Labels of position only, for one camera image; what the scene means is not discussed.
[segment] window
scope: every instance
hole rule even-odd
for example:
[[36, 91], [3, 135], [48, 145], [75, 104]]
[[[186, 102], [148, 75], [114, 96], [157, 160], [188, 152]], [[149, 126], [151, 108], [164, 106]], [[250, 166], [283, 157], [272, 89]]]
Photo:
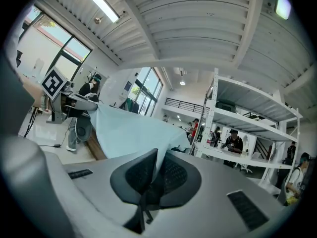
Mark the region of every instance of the window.
[[139, 114], [151, 116], [162, 88], [162, 83], [153, 68], [142, 68], [129, 98], [139, 104]]
[[18, 71], [39, 82], [53, 66], [72, 80], [91, 51], [35, 6], [25, 17], [18, 50]]
[[147, 79], [144, 82], [144, 87], [147, 88], [150, 93], [154, 94], [158, 81], [158, 76], [156, 76], [156, 73], [151, 69]]
[[142, 68], [142, 69], [141, 69], [140, 74], [139, 74], [139, 76], [138, 76], [138, 80], [139, 80], [142, 84], [144, 83], [145, 78], [148, 76], [149, 70], [150, 70], [150, 67], [145, 67], [145, 68]]
[[28, 29], [28, 27], [32, 24], [32, 22], [41, 14], [41, 11], [39, 9], [37, 9], [35, 6], [32, 6], [31, 11], [29, 12], [29, 14], [26, 15], [22, 28], [20, 30], [20, 39], [22, 37], [22, 34], [24, 33], [24, 31], [26, 29]]

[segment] black cable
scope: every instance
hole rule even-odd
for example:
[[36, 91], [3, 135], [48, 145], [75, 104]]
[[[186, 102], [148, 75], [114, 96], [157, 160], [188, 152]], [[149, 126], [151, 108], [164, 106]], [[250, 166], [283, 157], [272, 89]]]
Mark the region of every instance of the black cable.
[[34, 124], [36, 115], [38, 114], [38, 110], [39, 110], [39, 108], [34, 108], [34, 110], [33, 110], [33, 112], [32, 112], [32, 115], [31, 115], [31, 117], [30, 117], [29, 125], [28, 125], [28, 127], [27, 127], [27, 129], [26, 129], [26, 132], [25, 132], [25, 134], [24, 134], [23, 137], [26, 137], [27, 134], [30, 132], [30, 130], [31, 130], [33, 124]]
[[66, 132], [65, 132], [64, 139], [63, 139], [63, 141], [62, 141], [61, 144], [55, 144], [55, 145], [39, 145], [39, 146], [49, 146], [49, 147], [55, 147], [55, 148], [61, 147], [61, 146], [63, 145], [64, 141], [65, 141], [66, 134], [67, 134], [67, 131], [68, 131], [70, 125], [71, 125], [71, 122], [69, 123], [69, 126], [68, 126], [68, 128], [67, 128], [67, 130], [66, 130]]

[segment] shelving unit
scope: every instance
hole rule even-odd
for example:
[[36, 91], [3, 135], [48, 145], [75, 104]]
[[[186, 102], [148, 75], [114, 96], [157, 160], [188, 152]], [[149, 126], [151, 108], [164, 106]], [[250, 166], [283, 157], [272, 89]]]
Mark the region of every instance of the shelving unit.
[[[211, 100], [211, 106], [208, 116], [206, 117], [205, 110], [207, 100]], [[233, 102], [238, 108], [255, 113], [263, 118], [273, 121], [275, 123], [275, 127], [269, 126], [261, 121], [250, 119], [241, 114], [216, 108], [216, 103], [219, 100]], [[298, 147], [296, 147], [292, 165], [285, 165], [282, 164], [281, 160], [278, 160], [277, 158], [273, 158], [272, 160], [253, 159], [253, 153], [249, 153], [250, 155], [245, 157], [241, 156], [241, 154], [210, 147], [207, 144], [207, 140], [210, 139], [209, 136], [211, 125], [215, 123], [249, 135], [254, 135], [265, 140], [273, 141], [271, 152], [274, 153], [277, 142], [295, 141], [299, 143], [300, 115], [298, 110], [297, 112], [294, 112], [284, 103], [277, 101], [271, 95], [253, 86], [233, 80], [231, 78], [219, 76], [218, 69], [215, 68], [213, 82], [206, 93], [205, 105], [201, 114], [199, 127], [201, 126], [204, 117], [206, 117], [206, 127], [201, 143], [196, 142], [196, 138], [194, 139], [195, 146], [198, 149], [196, 157], [202, 157], [202, 155], [205, 154], [219, 159], [233, 161], [239, 164], [265, 167], [266, 170], [261, 181], [264, 181], [269, 169], [292, 170], [294, 168]], [[280, 122], [293, 118], [297, 119], [297, 137], [290, 136], [287, 133], [277, 129]]]
[[265, 123], [219, 108], [214, 109], [213, 122], [266, 140], [298, 142], [297, 138]]
[[237, 107], [255, 113], [273, 122], [296, 118], [284, 103], [278, 102], [271, 95], [239, 81], [218, 76], [217, 99], [234, 102]]

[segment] tree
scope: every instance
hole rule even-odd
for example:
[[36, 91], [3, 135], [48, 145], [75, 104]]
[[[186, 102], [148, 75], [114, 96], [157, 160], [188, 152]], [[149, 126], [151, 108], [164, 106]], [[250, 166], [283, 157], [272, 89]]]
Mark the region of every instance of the tree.
[[[37, 16], [39, 15], [39, 10], [33, 8], [33, 11], [37, 14]], [[46, 17], [45, 15], [42, 15], [42, 17], [40, 17], [39, 20], [34, 24], [35, 28], [39, 28], [41, 26], [55, 27], [56, 24], [50, 18]]]
[[140, 88], [138, 86], [135, 86], [135, 87], [132, 88], [131, 93], [137, 95], [139, 90], [140, 90]]
[[85, 55], [80, 61], [83, 62], [86, 59], [87, 55]]

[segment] ceiling beam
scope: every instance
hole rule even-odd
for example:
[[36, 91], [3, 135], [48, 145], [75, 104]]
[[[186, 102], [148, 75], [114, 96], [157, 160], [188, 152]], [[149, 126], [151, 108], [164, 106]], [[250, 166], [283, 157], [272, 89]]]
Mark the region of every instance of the ceiling beam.
[[236, 67], [239, 67], [250, 46], [254, 32], [258, 25], [262, 4], [263, 0], [250, 0], [246, 21], [247, 23], [245, 24], [237, 53], [233, 59], [233, 63]]
[[133, 0], [121, 0], [121, 3], [137, 26], [145, 42], [148, 44], [154, 58], [159, 59], [159, 48], [152, 36], [152, 33], [150, 32], [148, 25], [146, 24]]
[[231, 72], [235, 70], [232, 62], [202, 57], [174, 57], [165, 59], [153, 59], [151, 57], [123, 62], [119, 68], [142, 68], [142, 67], [193, 67], [201, 70], [214, 71], [214, 68], [221, 68], [221, 71]]
[[317, 68], [316, 68], [315, 63], [314, 63], [298, 79], [296, 79], [290, 85], [288, 85], [284, 88], [284, 94], [287, 95], [287, 94], [301, 88], [308, 81], [314, 79], [314, 77], [316, 77], [316, 73], [317, 73]]
[[97, 46], [103, 53], [105, 53], [113, 62], [121, 64], [122, 61], [101, 41], [94, 35], [86, 26], [84, 26], [77, 18], [75, 18], [66, 8], [64, 8], [56, 0], [37, 0], [36, 5], [46, 12], [51, 17], [57, 17], [58, 23], [67, 29], [71, 26], [72, 32], [77, 32], [81, 36], [78, 39], [88, 39], [91, 43]]

